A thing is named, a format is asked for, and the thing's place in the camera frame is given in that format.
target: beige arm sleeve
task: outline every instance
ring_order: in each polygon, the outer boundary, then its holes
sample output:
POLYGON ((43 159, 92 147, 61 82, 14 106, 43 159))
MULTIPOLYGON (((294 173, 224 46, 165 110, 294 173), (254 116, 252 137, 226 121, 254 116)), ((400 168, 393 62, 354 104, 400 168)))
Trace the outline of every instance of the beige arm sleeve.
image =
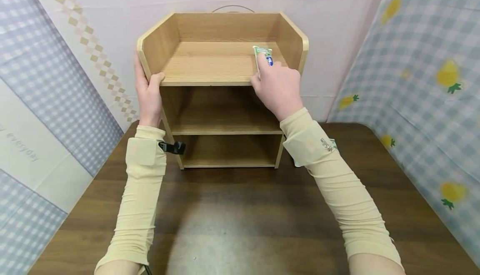
POLYGON ((97 269, 114 260, 128 260, 148 265, 147 253, 153 242, 155 209, 165 174, 167 158, 158 142, 165 132, 138 126, 127 145, 127 184, 123 192, 117 226, 107 253, 97 269))
POLYGON ((307 109, 283 120, 280 127, 287 137, 285 149, 315 178, 335 215, 348 259, 358 253, 370 253, 402 266, 372 197, 307 109))

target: wooden shelf organizer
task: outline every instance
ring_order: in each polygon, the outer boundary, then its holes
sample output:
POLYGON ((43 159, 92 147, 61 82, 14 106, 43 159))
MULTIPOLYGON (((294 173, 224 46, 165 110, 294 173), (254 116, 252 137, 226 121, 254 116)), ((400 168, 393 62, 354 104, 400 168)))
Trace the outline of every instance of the wooden shelf organizer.
POLYGON ((284 13, 172 13, 137 43, 148 79, 165 73, 160 92, 169 142, 187 145, 187 167, 275 167, 284 136, 250 84, 253 45, 303 72, 308 39, 284 13))

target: yellow pineapple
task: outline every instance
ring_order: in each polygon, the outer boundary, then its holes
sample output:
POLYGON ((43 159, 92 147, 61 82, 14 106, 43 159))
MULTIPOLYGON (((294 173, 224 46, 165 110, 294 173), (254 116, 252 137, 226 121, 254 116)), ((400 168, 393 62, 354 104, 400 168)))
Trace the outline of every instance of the yellow pineapple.
POLYGON ((454 208, 454 202, 460 202, 465 199, 467 195, 467 188, 463 185, 453 182, 445 182, 440 186, 440 192, 442 193, 443 205, 447 206, 450 210, 454 208))
POLYGON ((447 92, 451 94, 462 90, 461 84, 458 83, 459 78, 458 66, 453 59, 445 61, 437 73, 438 84, 448 88, 447 92))
POLYGON ((391 2, 388 3, 387 9, 383 12, 382 18, 380 19, 380 25, 386 24, 389 19, 393 18, 400 9, 401 4, 402 0, 391 0, 391 2))
POLYGON ((345 109, 349 107, 353 102, 356 102, 358 100, 360 100, 359 95, 344 97, 343 99, 340 100, 340 105, 338 108, 340 110, 345 109))
POLYGON ((382 145, 387 149, 393 148, 395 146, 395 140, 392 139, 392 137, 388 134, 382 136, 382 138, 380 138, 380 141, 382 142, 382 145))
POLYGON ((402 70, 402 74, 400 75, 400 78, 407 80, 411 76, 412 76, 412 73, 410 72, 410 70, 404 69, 404 70, 402 70))

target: blue gingham fabric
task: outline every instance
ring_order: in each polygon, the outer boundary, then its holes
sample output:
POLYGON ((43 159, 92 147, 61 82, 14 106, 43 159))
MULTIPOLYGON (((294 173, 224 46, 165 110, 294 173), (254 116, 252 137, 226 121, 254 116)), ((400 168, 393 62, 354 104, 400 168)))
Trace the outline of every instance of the blue gingham fabric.
POLYGON ((480 266, 480 0, 401 0, 382 23, 391 2, 382 0, 328 122, 366 124, 386 139, 480 266), (446 62, 457 67, 459 90, 439 79, 446 62), (453 208, 443 203, 451 197, 445 184, 467 190, 452 198, 453 208))
POLYGON ((0 169, 0 274, 24 275, 66 212, 0 169))
POLYGON ((123 131, 38 0, 1 0, 0 79, 95 176, 123 131))

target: wooden table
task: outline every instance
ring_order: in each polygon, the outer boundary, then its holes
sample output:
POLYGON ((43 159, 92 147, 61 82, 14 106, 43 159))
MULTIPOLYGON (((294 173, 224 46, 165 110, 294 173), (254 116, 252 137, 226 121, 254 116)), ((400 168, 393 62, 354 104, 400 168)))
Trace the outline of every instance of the wooden table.
MULTIPOLYGON (((480 274, 367 127, 325 124, 375 200, 408 275, 480 274)), ((127 131, 31 274, 92 274, 127 179, 127 131)), ((348 274, 337 222, 305 168, 189 169, 168 158, 149 252, 160 274, 348 274)))

